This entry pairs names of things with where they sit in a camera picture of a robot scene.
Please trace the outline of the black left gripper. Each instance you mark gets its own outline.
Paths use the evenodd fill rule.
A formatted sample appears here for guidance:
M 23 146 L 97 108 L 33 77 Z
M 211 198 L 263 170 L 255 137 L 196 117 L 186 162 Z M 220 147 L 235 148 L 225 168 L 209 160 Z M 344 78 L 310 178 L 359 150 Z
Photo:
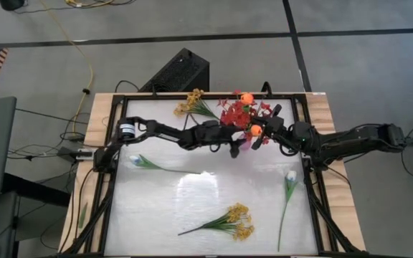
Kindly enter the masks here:
M 234 140 L 232 136 L 241 131 L 242 129 L 235 125 L 225 125 L 215 120 L 208 120 L 193 127 L 193 146 L 198 148 L 206 145 L 228 144 L 231 157 L 236 158 L 243 139 Z

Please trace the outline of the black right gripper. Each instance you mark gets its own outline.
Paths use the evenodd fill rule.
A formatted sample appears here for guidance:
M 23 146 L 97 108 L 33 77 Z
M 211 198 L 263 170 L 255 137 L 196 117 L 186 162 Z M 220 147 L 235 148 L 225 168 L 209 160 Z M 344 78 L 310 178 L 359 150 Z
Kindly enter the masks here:
M 263 143 L 264 137 L 268 137 L 280 145 L 280 150 L 283 147 L 292 151 L 299 151 L 299 144 L 296 140 L 290 138 L 290 131 L 284 126 L 284 119 L 278 114 L 282 110 L 282 106 L 277 104 L 268 117 L 253 117 L 251 124 L 259 125 L 262 128 L 262 135 L 252 144 L 251 149 L 257 150 Z

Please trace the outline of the red artificial flower bunch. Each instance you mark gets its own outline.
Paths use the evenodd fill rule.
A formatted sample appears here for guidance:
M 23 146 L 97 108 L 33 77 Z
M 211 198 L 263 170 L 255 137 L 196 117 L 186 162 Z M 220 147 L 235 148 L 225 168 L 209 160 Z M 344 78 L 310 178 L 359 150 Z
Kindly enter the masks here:
M 254 100 L 248 103 L 242 100 L 220 99 L 218 106 L 222 108 L 222 112 L 219 119 L 225 125 L 233 125 L 248 130 L 251 126 L 251 117 L 255 114 L 253 109 L 255 104 Z
M 235 95 L 237 96 L 237 100 L 240 100 L 240 96 L 241 94 L 246 93 L 246 92 L 240 92 L 240 91 L 236 91 Z M 259 103 L 256 102 L 256 104 L 253 106 L 253 109 L 255 110 L 255 114 L 252 115 L 253 117 L 268 117 L 270 115 L 270 113 L 272 112 L 272 108 L 269 104 L 261 101 Z M 246 140 L 253 140 L 254 138 L 257 137 L 253 137 L 250 133 L 250 128 L 248 130 L 243 130 L 242 135 L 239 138 L 244 138 Z

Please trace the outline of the yellow artificial flower bunch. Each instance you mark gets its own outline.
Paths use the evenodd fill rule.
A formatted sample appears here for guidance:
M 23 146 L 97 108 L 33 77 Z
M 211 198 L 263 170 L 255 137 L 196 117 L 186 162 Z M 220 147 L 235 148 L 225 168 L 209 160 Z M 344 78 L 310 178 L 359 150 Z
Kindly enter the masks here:
M 179 236 L 203 229 L 224 232 L 231 235 L 235 241 L 244 241 L 255 231 L 249 208 L 241 203 L 229 206 L 222 216 L 197 228 L 181 232 Z
M 187 126 L 189 120 L 195 125 L 199 125 L 200 122 L 196 119 L 197 116 L 219 121 L 219 117 L 214 114 L 212 109 L 202 99 L 203 95 L 204 91 L 196 88 L 188 92 L 185 101 L 179 102 L 175 107 L 173 111 L 174 115 L 176 117 L 185 117 L 184 128 Z

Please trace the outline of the white artificial tulip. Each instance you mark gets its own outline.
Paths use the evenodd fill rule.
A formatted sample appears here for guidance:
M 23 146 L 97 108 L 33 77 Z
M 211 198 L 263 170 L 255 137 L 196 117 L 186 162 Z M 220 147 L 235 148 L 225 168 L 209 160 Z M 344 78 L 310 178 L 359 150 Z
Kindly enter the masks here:
M 283 233 L 283 222 L 285 219 L 285 212 L 288 206 L 288 203 L 291 199 L 291 196 L 293 195 L 293 192 L 298 185 L 297 181 L 297 173 L 295 171 L 289 171 L 287 172 L 285 176 L 285 182 L 284 182 L 284 187 L 285 187 L 285 202 L 283 204 L 283 209 L 282 209 L 282 214 L 280 217 L 280 225 L 279 225 L 279 230 L 278 230 L 278 239 L 277 239 L 277 250 L 280 251 L 280 244 L 281 244 L 281 238 L 282 238 L 282 233 Z
M 146 169 L 146 170 L 162 170 L 174 173 L 190 173 L 190 174 L 201 174 L 201 172 L 196 171 L 183 171 L 183 170 L 176 170 L 171 168 L 163 168 L 154 162 L 148 160 L 146 157 L 138 154 L 137 156 L 130 156 L 131 163 L 139 168 Z

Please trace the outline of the black computer tower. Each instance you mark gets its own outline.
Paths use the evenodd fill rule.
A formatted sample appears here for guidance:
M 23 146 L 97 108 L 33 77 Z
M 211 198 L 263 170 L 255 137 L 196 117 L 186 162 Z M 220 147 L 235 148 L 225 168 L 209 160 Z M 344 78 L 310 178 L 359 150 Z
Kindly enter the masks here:
M 210 88 L 210 63 L 183 48 L 167 62 L 139 92 L 208 92 Z

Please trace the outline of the grey power adapter box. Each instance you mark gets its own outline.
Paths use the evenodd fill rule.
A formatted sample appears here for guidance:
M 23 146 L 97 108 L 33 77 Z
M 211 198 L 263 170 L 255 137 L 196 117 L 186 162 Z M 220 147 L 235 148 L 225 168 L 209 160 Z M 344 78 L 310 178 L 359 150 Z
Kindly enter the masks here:
M 57 152 L 57 156 L 69 162 L 91 161 L 93 159 L 93 152 L 85 148 L 73 150 L 70 148 L 61 147 Z

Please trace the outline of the loose green leaf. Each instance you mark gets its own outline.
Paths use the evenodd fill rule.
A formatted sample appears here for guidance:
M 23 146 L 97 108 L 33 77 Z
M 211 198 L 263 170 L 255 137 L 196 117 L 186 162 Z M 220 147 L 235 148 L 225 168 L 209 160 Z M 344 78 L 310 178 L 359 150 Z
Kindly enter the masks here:
M 87 207 L 88 207 L 88 203 L 85 203 L 83 207 L 80 209 L 79 219 L 77 220 L 78 229 L 83 228 L 84 220 L 87 214 Z

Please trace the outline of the black round object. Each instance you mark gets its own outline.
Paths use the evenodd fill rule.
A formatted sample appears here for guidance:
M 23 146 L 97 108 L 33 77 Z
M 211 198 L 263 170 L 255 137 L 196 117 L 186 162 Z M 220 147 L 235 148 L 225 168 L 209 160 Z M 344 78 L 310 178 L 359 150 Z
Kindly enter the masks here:
M 26 0 L 0 0 L 0 5 L 5 11 L 13 11 L 25 5 Z

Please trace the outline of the black metal table frame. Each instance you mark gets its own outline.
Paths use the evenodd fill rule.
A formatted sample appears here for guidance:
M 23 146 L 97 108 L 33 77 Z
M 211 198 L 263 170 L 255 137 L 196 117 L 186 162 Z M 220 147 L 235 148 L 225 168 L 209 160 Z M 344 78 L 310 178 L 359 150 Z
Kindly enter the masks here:
M 295 116 L 312 123 L 322 133 L 332 133 L 335 130 L 328 98 L 324 92 L 276 92 L 264 91 L 263 95 L 271 99 L 292 98 L 296 101 Z M 117 117 L 124 113 L 123 106 L 126 100 L 184 100 L 184 92 L 162 92 L 152 95 L 143 93 L 98 93 L 92 104 L 91 115 L 85 134 L 85 142 L 101 146 L 110 137 L 110 128 L 117 121 Z M 105 198 L 110 188 L 109 176 L 95 173 L 92 170 L 92 161 L 80 161 L 77 167 L 74 191 L 70 197 L 67 217 L 60 247 L 55 258 L 98 258 L 103 255 L 107 216 L 109 209 L 104 210 L 92 229 L 85 237 L 84 242 L 76 252 L 69 248 L 75 243 L 80 234 L 77 228 L 82 213 L 83 204 L 89 208 L 85 212 L 85 221 L 89 222 L 100 202 Z M 317 183 L 315 193 L 322 199 L 323 208 L 330 213 L 342 233 L 355 247 L 365 250 L 364 238 L 357 216 L 353 194 L 346 183 L 347 172 L 342 161 L 335 161 L 326 172 L 317 172 L 314 175 Z

